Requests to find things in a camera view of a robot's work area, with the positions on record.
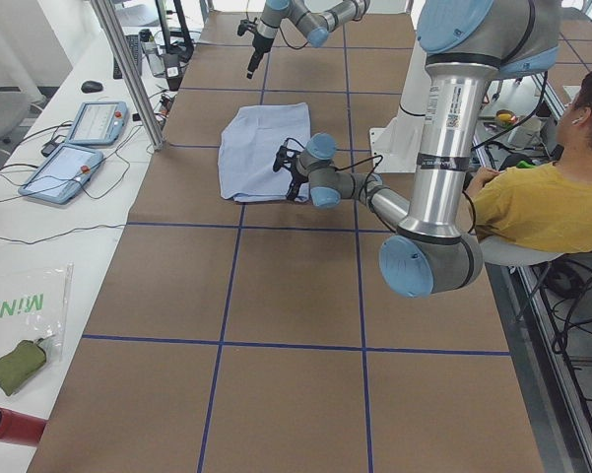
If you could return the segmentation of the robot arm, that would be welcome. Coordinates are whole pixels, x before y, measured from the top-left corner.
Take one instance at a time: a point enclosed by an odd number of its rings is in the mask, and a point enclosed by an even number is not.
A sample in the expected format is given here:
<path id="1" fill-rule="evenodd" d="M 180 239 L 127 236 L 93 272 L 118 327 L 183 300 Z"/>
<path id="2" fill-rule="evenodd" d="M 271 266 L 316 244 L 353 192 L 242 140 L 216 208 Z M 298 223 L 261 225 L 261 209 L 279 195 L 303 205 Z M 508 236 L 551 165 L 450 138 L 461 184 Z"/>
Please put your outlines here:
<path id="1" fill-rule="evenodd" d="M 335 140 L 314 135 L 293 155 L 281 149 L 274 170 L 292 180 L 287 197 L 308 185 L 314 206 L 362 202 L 395 230 L 379 250 L 387 285 L 408 298 L 457 290 L 480 274 L 478 242 L 456 227 L 482 98 L 491 81 L 550 69 L 558 56 L 558 1 L 428 1 L 417 39 L 426 53 L 430 87 L 412 198 L 374 174 L 337 169 Z"/>
<path id="2" fill-rule="evenodd" d="M 246 77 L 251 79 L 263 56 L 271 51 L 283 20 L 289 20 L 313 47 L 321 47 L 331 32 L 350 21 L 360 21 L 370 6 L 369 1 L 341 1 L 321 13 L 308 9 L 303 1 L 266 1 L 259 19 L 241 20 L 237 34 L 253 33 L 254 51 L 247 66 Z"/>

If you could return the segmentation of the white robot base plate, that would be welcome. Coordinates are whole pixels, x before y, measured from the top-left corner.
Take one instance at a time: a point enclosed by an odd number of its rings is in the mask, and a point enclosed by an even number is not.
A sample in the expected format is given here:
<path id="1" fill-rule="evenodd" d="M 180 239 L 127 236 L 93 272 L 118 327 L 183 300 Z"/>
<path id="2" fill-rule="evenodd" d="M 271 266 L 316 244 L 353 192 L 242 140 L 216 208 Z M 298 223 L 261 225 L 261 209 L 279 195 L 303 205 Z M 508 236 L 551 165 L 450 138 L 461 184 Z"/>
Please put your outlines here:
<path id="1" fill-rule="evenodd" d="M 397 127 L 370 128 L 369 144 L 373 155 L 380 155 L 378 173 L 414 173 L 420 148 L 416 130 Z"/>

